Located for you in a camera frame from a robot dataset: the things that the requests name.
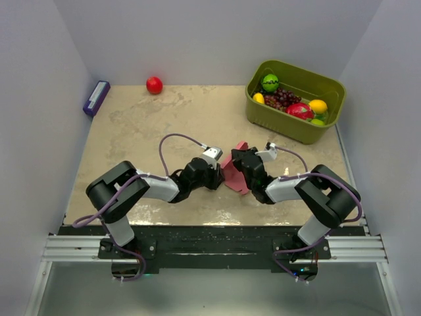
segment red fruit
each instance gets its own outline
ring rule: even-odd
[[[159,94],[162,91],[162,81],[158,77],[150,77],[146,80],[146,88],[150,94]]]
[[[290,105],[287,108],[286,113],[303,120],[312,120],[314,118],[314,114],[311,111],[311,108],[305,103],[296,103]]]

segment cable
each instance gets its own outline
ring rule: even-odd
[[[171,136],[179,136],[179,137],[183,137],[183,138],[187,138],[188,140],[191,140],[193,143],[195,143],[195,144],[197,144],[197,145],[199,145],[199,146],[201,146],[201,147],[203,147],[203,146],[205,146],[205,144],[203,144],[203,143],[201,143],[201,142],[198,142],[197,140],[195,140],[194,138],[191,138],[190,136],[187,136],[187,135],[184,135],[184,134],[179,134],[179,133],[171,133],[171,134],[168,134],[168,135],[165,135],[162,139],[161,139],[161,141],[159,142],[159,158],[161,158],[161,163],[162,163],[162,166],[164,167],[164,171],[165,171],[165,175],[166,176],[169,176],[170,175],[170,173],[168,172],[168,167],[166,166],[166,163],[165,163],[165,160],[164,160],[164,155],[162,154],[162,143],[168,138],[168,137],[171,137]]]
[[[352,199],[354,200],[355,204],[357,205],[358,208],[358,215],[354,218],[354,219],[347,219],[344,220],[344,223],[350,223],[350,222],[356,222],[358,221],[361,216],[362,216],[362,206],[360,201],[358,200],[358,198],[355,196],[354,193],[352,193],[352,191],[350,191],[350,189],[348,189],[346,186],[344,186],[342,183],[340,183],[339,181],[337,181],[336,179],[332,178],[331,176],[327,176],[325,174],[321,174],[321,173],[315,173],[315,172],[310,172],[310,173],[306,173],[306,174],[302,174],[302,175],[297,175],[297,176],[286,176],[283,178],[280,178],[279,181],[283,182],[283,181],[288,181],[288,180],[295,180],[295,179],[299,179],[299,178],[307,178],[309,176],[317,176],[319,178],[325,178],[327,180],[329,180],[330,182],[333,182],[334,184],[336,184],[337,186],[339,186],[341,189],[345,190],[349,196],[352,197]],[[276,255],[279,255],[281,253],[295,253],[295,252],[302,252],[302,251],[306,251],[309,250],[313,247],[316,247],[319,243],[321,243],[325,237],[330,234],[330,232],[332,231],[329,230],[326,235],[324,235],[323,237],[321,237],[319,240],[317,240],[315,243],[307,246],[307,247],[303,247],[303,248],[298,248],[298,249],[292,249],[292,250],[278,250],[278,251],[274,251],[274,253],[272,254],[272,258],[273,260],[276,262],[277,265],[279,265],[286,273],[288,273],[289,275],[291,275],[293,278],[295,278],[295,280],[300,280],[303,282],[308,282],[305,279],[294,275],[293,272],[291,270],[289,270],[285,265],[283,265],[282,263],[280,263],[277,259],[276,259]]]
[[[88,225],[90,222],[94,221],[95,219],[98,219],[117,200],[117,198],[124,191],[124,189],[126,189],[133,181],[135,181],[139,178],[147,178],[147,177],[154,178],[154,179],[157,179],[157,180],[162,180],[162,181],[166,180],[165,178],[162,178],[160,176],[154,176],[152,174],[146,174],[146,173],[134,175],[129,180],[127,180],[121,186],[120,189],[117,190],[117,192],[110,198],[110,200],[108,202],[106,202],[106,204],[104,206],[102,206],[102,208],[100,210],[98,210],[98,212],[96,212],[96,214],[86,215],[86,216],[80,217],[79,219],[76,219],[73,222],[72,226],[74,228],[84,227],[84,226]]]
[[[139,273],[137,275],[135,275],[131,278],[117,278],[117,279],[121,280],[122,282],[129,282],[129,281],[135,281],[135,280],[141,278],[141,276],[144,275],[145,271],[146,271],[146,260],[145,260],[145,258],[140,253],[132,252],[130,250],[124,249],[123,247],[120,247],[116,243],[114,238],[112,237],[112,235],[111,235],[110,231],[108,230],[107,226],[105,225],[105,223],[103,221],[101,221],[101,224],[103,225],[105,233],[110,236],[111,242],[114,244],[115,248],[117,248],[121,252],[128,253],[129,255],[132,255],[132,256],[138,258],[141,261],[141,269],[139,268]]]
[[[301,160],[301,162],[302,162],[302,163],[303,163],[303,165],[304,165],[305,172],[308,172],[308,171],[309,171],[309,168],[307,167],[307,164],[305,163],[304,158],[302,158],[302,157],[301,157],[298,153],[296,153],[296,152],[294,152],[294,151],[292,151],[292,150],[289,150],[289,149],[287,149],[287,148],[283,148],[283,147],[277,146],[277,145],[275,145],[275,148],[276,148],[276,149],[278,149],[278,150],[285,151],[285,152],[287,152],[287,153],[290,153],[290,154],[292,154],[292,155],[294,155],[294,156],[298,157],[298,159],[300,159],[300,160]]]

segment pink object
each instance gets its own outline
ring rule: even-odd
[[[246,142],[239,142],[236,149],[249,149],[249,144]],[[222,173],[225,177],[225,185],[240,194],[247,194],[249,189],[245,183],[244,176],[239,172],[232,163],[232,156],[229,154],[227,158],[221,163]]]

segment yellow fruit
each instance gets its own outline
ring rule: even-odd
[[[315,124],[315,125],[324,126],[324,122],[322,120],[317,119],[317,118],[312,119],[310,122]]]
[[[256,102],[264,104],[264,97],[263,97],[263,94],[261,94],[261,93],[256,93],[253,96],[253,100],[255,100]]]
[[[328,110],[326,102],[322,100],[312,100],[310,101],[309,106],[317,115],[323,114]]]

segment green bin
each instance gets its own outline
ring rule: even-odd
[[[260,81],[267,74],[275,74],[280,81],[280,87],[291,90],[295,95],[301,97],[304,103],[313,99],[325,101],[329,113],[326,125],[315,125],[254,101],[252,99],[253,92],[260,89]],[[265,61],[247,85],[245,94],[247,97],[245,112],[250,122],[274,130],[303,144],[313,144],[323,136],[328,128],[336,124],[347,92],[336,80],[281,61]]]

